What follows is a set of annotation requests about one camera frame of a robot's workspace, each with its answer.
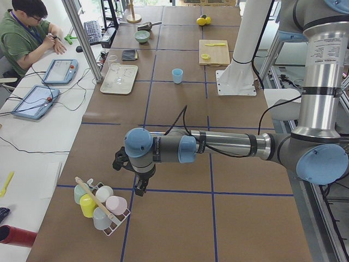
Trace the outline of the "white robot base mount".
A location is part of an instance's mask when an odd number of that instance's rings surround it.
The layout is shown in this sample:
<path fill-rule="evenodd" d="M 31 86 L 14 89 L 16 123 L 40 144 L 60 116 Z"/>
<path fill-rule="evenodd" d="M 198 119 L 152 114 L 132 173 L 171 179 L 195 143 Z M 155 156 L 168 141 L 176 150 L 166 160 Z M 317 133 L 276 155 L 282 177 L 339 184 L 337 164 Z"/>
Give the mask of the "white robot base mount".
<path fill-rule="evenodd" d="M 273 3 L 271 0 L 246 1 L 232 61 L 225 70 L 216 71 L 218 95 L 256 95 L 252 61 Z"/>

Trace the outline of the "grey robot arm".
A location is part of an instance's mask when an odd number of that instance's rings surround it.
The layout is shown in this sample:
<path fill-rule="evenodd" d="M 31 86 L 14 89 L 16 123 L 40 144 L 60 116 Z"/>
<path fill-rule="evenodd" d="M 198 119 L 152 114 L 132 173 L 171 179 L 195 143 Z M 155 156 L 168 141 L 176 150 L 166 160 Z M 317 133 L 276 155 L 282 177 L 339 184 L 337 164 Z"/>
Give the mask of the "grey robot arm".
<path fill-rule="evenodd" d="M 155 135 L 134 128 L 127 132 L 113 167 L 135 173 L 137 195 L 146 192 L 156 163 L 192 163 L 204 152 L 270 160 L 319 185 L 345 175 L 348 155 L 340 146 L 335 121 L 348 46 L 348 1 L 282 1 L 279 36 L 308 44 L 298 125 L 291 134 L 232 134 L 172 126 Z"/>

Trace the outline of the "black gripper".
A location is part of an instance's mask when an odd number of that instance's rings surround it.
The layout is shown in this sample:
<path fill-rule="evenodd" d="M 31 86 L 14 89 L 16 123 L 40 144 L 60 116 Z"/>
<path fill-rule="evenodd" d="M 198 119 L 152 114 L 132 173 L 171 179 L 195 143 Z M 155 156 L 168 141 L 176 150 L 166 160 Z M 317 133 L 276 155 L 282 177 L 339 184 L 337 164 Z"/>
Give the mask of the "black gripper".
<path fill-rule="evenodd" d="M 155 174 L 156 169 L 151 169 L 150 171 L 141 173 L 135 172 L 135 175 L 138 178 L 136 185 L 134 186 L 134 192 L 137 196 L 144 196 L 147 191 L 147 186 L 149 179 Z"/>

